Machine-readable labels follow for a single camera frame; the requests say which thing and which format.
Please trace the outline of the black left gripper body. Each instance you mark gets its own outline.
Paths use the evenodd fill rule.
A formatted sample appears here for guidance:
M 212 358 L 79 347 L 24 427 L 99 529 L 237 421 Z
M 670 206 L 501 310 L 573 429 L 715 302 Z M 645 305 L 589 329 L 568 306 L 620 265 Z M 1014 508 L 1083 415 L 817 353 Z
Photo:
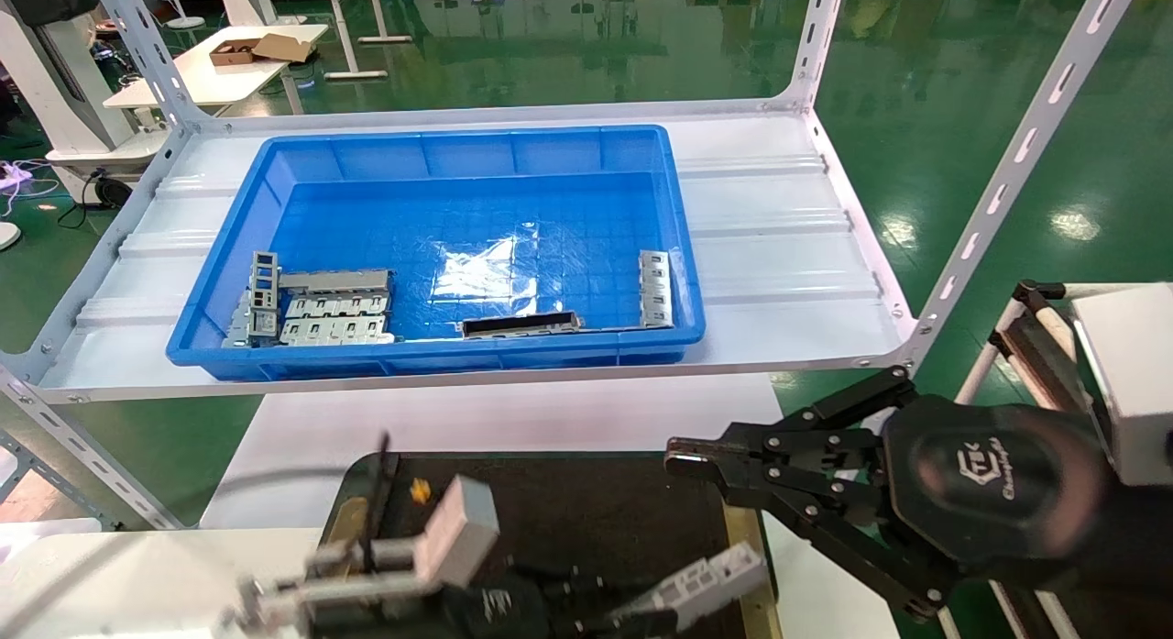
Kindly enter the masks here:
M 504 575 L 483 586 L 445 589 L 445 619 L 461 638 L 549 638 L 552 584 Z

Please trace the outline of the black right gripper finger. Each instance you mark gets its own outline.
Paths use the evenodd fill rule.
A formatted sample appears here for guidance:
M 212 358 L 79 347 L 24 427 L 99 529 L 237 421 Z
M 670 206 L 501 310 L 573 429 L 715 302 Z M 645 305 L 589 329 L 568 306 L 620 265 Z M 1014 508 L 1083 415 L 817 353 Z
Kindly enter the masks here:
M 884 601 L 918 621 L 947 605 L 955 582 L 902 559 L 808 492 L 772 483 L 724 485 L 724 501 L 769 514 Z
M 900 409 L 916 397 L 909 371 L 893 365 L 773 424 L 734 422 L 717 439 L 670 439 L 666 471 L 704 480 L 751 465 L 781 473 L 868 471 L 879 465 L 882 446 L 879 435 L 863 427 L 865 419 Z

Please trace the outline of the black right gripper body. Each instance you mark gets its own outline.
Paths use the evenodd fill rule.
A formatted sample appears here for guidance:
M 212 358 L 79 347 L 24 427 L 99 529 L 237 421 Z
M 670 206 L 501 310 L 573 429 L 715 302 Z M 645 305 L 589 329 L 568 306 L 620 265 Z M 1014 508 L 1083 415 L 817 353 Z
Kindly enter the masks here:
M 1089 566 L 1114 473 L 1085 417 L 925 395 L 881 437 L 893 514 L 960 572 L 1047 585 Z

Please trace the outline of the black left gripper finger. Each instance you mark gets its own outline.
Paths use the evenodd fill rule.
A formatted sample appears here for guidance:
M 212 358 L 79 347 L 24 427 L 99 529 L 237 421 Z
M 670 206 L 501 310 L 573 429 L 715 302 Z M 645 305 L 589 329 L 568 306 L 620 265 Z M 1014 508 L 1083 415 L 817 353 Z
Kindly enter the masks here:
M 560 638 L 663 638 L 677 632 L 674 612 L 622 612 L 560 623 Z
M 640 597 L 657 584 L 655 578 L 604 578 L 572 575 L 550 584 L 550 601 L 556 607 L 615 607 Z

